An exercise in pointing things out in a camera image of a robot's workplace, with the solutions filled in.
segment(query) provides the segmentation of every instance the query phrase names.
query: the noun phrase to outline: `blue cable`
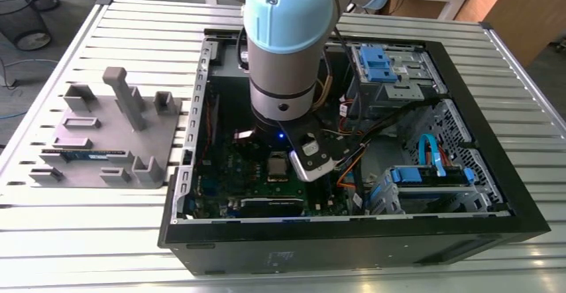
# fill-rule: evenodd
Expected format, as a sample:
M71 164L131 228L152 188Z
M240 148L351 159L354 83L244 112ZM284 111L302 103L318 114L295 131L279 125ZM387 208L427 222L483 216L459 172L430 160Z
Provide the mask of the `blue cable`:
M429 144L431 145L431 156L433 156L433 163L437 167L437 175L438 177L446 176L446 170L445 167L442 167L442 157L439 152L439 146L437 143L437 139L431 134L422 134L421 139L418 140L418 164L419 165L429 165L426 163L426 141L429 141Z
M11 119L11 118L13 118L13 117L19 117L19 116L24 115L27 112L28 112L28 111L21 112L21 113L19 113L19 114L13 114L13 115L0 116L0 119Z

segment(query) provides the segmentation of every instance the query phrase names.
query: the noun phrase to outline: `aluminum table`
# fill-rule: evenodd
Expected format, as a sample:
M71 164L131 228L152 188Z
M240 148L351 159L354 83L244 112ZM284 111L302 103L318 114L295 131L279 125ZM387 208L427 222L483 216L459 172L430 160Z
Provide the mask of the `aluminum table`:
M194 276L156 246L166 188L31 187L67 108L70 84L103 84L128 70L142 95L171 91L190 110L203 29L239 29L232 6L114 0L98 4L0 156L0 289L60 292L563 292L566 287L566 126L497 34L475 23L345 15L345 35L445 44L553 231L449 266ZM180 159L187 116L171 149Z

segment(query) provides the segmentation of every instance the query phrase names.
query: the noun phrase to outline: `green circuit board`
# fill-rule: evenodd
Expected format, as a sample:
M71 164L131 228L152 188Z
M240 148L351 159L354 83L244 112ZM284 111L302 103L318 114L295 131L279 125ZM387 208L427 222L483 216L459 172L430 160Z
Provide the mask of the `green circuit board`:
M345 192L333 187L331 181L300 181L290 164L287 175L276 177L274 181L268 174L267 158L251 160L242 156L232 143L224 143L222 154L216 157L216 168L220 170L210 175L203 171L204 174L198 177L198 194L203 208L200 217L238 217L238 211L231 210L232 205L243 199L258 198L300 200L300 216L347 214Z

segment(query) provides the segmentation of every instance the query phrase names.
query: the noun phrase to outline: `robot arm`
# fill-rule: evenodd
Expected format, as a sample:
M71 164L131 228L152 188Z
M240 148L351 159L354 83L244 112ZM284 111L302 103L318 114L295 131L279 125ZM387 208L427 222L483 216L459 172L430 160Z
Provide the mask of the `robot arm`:
M386 1L246 0L252 110L286 132L294 149L290 159L304 181L323 176L335 164L308 113L325 44L350 3L378 9Z

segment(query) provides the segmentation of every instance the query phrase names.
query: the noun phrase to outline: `motherboard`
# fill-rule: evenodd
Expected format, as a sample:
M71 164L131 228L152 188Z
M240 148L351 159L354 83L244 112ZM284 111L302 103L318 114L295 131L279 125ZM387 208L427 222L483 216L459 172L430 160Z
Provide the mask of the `motherboard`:
M347 193L335 188L331 174L302 182L284 150L270 151L262 142L236 142L231 136L222 140L198 177L199 218L347 215Z

